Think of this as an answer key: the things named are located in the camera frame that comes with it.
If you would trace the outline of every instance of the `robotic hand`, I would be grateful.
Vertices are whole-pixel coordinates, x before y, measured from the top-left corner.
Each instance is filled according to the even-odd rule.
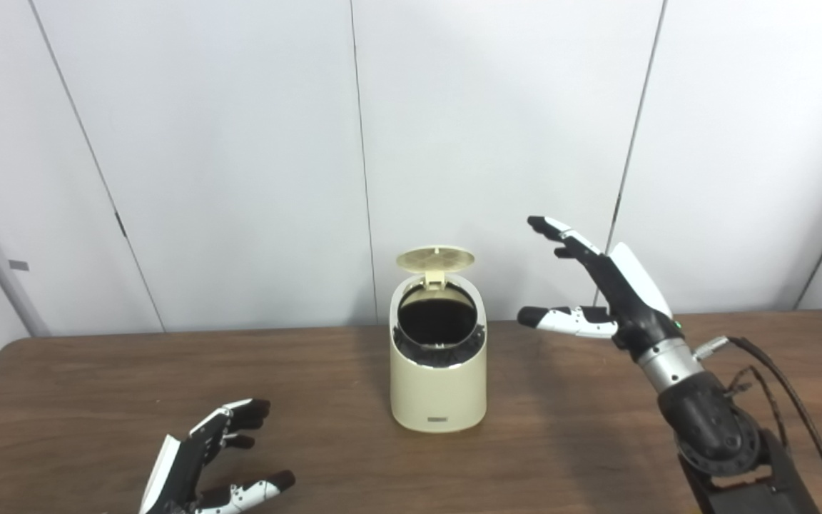
[[[267,400],[226,403],[196,424],[186,441],[167,435],[151,469],[139,514],[235,514],[255,507],[294,485],[290,471],[280,471],[264,480],[196,494],[202,468],[225,447],[251,448],[255,440],[238,430],[258,429],[268,416]]]
[[[620,243],[604,255],[560,221],[541,216],[529,225],[562,244],[554,254],[578,261],[607,299],[604,307],[522,307],[519,324],[585,338],[612,338],[629,351],[656,393],[675,432],[679,462],[704,514],[818,514],[786,449],[734,404],[730,391],[701,362],[729,342],[687,346],[671,309],[636,256]],[[737,476],[769,465],[754,483],[716,487],[714,476]]]

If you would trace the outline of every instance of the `robotic finger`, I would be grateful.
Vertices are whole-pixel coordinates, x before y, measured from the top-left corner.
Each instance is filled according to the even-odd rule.
[[[140,514],[194,514],[241,512],[281,494],[294,484],[290,471],[242,485],[225,485],[199,495],[196,484],[202,469],[225,447],[249,449],[252,437],[238,430],[258,429],[268,417],[267,400],[226,403],[197,423],[185,441],[167,435],[151,469]]]
[[[239,514],[280,495],[296,482],[290,471],[241,485],[222,485],[199,495],[196,514]]]
[[[604,307],[522,307],[518,321],[520,325],[580,338],[608,339],[617,334],[617,322]]]

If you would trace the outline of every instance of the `trash can lid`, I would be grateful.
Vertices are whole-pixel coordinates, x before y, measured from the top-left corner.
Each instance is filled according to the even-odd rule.
[[[405,251],[395,259],[402,269],[411,273],[454,273],[471,266],[474,255],[465,248],[437,244]]]

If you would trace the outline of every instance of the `cable connector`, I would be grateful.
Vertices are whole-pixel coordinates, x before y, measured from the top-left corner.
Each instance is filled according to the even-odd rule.
[[[727,344],[728,338],[726,336],[718,336],[718,338],[706,341],[704,344],[701,344],[699,347],[694,349],[694,358],[697,359],[698,362],[702,362],[705,358],[712,357],[712,354],[720,351],[720,349]]]

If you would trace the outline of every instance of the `black fingertip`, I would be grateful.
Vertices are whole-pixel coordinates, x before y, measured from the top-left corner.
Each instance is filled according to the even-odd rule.
[[[255,439],[249,437],[248,435],[237,434],[235,437],[225,439],[224,441],[225,445],[229,448],[241,448],[248,450],[249,448],[255,446]]]
[[[519,309],[519,315],[516,317],[516,320],[519,322],[519,325],[537,328],[547,312],[548,309],[544,307],[522,307],[522,309]]]
[[[553,225],[548,223],[544,216],[529,216],[528,217],[528,224],[532,225],[534,231],[538,232],[545,238],[548,238],[551,241],[558,241],[562,243],[560,238],[560,231],[557,230]]]
[[[273,484],[276,488],[278,488],[278,491],[284,492],[297,483],[297,478],[290,472],[290,469],[286,469],[284,471],[278,471],[274,475],[268,476],[265,481]]]

